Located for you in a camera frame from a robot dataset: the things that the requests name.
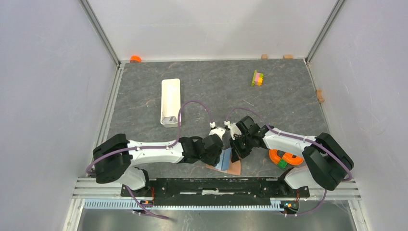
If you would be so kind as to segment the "brown leather card holder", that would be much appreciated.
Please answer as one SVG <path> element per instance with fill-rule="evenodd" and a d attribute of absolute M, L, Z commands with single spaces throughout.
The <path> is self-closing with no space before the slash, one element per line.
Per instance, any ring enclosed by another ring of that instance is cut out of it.
<path fill-rule="evenodd" d="M 232 174 L 239 176 L 241 174 L 241 161 L 235 161 L 232 162 L 232 149 L 227 148 L 221 152 L 220 155 L 220 161 L 219 163 L 214 167 L 211 165 L 206 165 L 205 166 L 208 169 L 216 170 L 222 173 L 227 173 L 227 174 Z"/>

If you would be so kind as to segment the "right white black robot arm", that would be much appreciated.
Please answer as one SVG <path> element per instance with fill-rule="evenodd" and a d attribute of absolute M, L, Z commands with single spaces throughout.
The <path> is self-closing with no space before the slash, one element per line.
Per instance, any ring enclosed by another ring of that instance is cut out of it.
<path fill-rule="evenodd" d="M 293 167 L 281 175 L 278 191 L 283 196 L 291 196 L 305 186 L 333 191 L 342 181 L 352 178 L 353 160 L 328 133 L 287 133 L 268 125 L 260 127 L 250 116 L 224 124 L 230 130 L 234 161 L 247 157 L 253 148 L 284 151 L 304 160 L 305 166 Z"/>

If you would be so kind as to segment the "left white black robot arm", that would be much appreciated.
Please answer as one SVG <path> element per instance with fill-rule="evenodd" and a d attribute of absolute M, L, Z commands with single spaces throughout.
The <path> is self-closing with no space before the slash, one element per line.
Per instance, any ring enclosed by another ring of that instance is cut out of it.
<path fill-rule="evenodd" d="M 139 196 L 151 191 L 148 173 L 138 165 L 167 162 L 193 164 L 201 161 L 216 167 L 227 151 L 220 135 L 182 137 L 179 141 L 138 142 L 116 134 L 93 150 L 94 175 L 98 184 L 118 182 Z"/>

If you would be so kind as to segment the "orange horseshoe toy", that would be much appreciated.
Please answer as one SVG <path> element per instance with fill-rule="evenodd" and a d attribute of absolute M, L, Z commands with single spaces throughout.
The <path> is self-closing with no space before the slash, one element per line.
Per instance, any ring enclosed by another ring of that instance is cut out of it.
<path fill-rule="evenodd" d="M 303 158 L 299 156 L 293 155 L 288 152 L 276 150 L 276 149 L 270 149 L 268 152 L 268 156 L 275 165 L 277 165 L 277 162 L 280 159 L 285 160 L 288 163 L 287 165 L 291 165 L 291 166 L 298 166 L 302 164 L 304 161 Z"/>

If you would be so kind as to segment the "green toy block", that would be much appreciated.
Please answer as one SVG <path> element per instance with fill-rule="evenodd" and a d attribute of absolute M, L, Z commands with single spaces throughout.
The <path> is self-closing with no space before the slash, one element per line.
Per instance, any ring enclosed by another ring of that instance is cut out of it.
<path fill-rule="evenodd" d="M 283 160 L 283 159 L 280 159 L 278 162 L 277 162 L 277 166 L 280 168 L 280 169 L 285 169 L 286 168 L 286 166 L 287 166 L 287 162 L 285 161 L 285 160 Z"/>

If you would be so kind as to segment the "white rectangular tray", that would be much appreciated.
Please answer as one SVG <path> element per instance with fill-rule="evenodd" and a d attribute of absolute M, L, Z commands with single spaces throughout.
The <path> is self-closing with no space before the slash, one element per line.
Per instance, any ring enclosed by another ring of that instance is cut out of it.
<path fill-rule="evenodd" d="M 161 117 L 160 123 L 165 128 L 178 126 L 178 114 L 181 108 L 180 79 L 164 79 L 161 82 Z M 175 116 L 176 123 L 163 124 L 164 117 Z"/>

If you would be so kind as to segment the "colourful toy brick stack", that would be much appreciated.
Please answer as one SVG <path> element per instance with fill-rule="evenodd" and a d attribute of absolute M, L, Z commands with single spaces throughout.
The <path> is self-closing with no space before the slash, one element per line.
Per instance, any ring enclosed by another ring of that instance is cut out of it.
<path fill-rule="evenodd" d="M 263 84 L 263 80 L 264 74 L 259 73 L 257 70 L 255 70 L 251 81 L 251 86 L 261 86 Z"/>

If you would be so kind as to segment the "curved wooden piece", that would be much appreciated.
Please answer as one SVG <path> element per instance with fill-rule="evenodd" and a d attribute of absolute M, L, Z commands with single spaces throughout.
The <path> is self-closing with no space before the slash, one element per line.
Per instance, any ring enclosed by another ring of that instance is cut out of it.
<path fill-rule="evenodd" d="M 323 98 L 323 94 L 322 94 L 322 89 L 316 90 L 316 97 L 319 103 L 325 102 L 325 99 Z"/>

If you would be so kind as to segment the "flat wooden block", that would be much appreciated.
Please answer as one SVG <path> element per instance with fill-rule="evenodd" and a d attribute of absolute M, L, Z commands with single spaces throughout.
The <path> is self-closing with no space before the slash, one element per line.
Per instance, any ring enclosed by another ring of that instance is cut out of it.
<path fill-rule="evenodd" d="M 285 55 L 283 55 L 283 59 L 293 59 L 293 55 L 285 54 Z"/>

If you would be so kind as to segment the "orange round cap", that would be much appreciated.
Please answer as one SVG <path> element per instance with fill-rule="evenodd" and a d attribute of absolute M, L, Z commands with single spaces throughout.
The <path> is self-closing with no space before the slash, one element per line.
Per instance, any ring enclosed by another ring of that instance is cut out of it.
<path fill-rule="evenodd" d="M 141 62 L 141 58 L 137 55 L 133 55 L 130 57 L 129 60 L 130 63 L 140 63 Z"/>

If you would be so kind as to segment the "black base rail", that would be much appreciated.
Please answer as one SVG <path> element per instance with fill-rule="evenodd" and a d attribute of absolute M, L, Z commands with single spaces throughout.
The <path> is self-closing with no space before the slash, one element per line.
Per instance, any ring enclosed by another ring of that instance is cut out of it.
<path fill-rule="evenodd" d="M 249 178 L 156 178 L 121 196 L 151 197 L 153 205 L 269 205 L 271 198 L 308 198 L 309 188 L 290 188 L 283 180 Z"/>

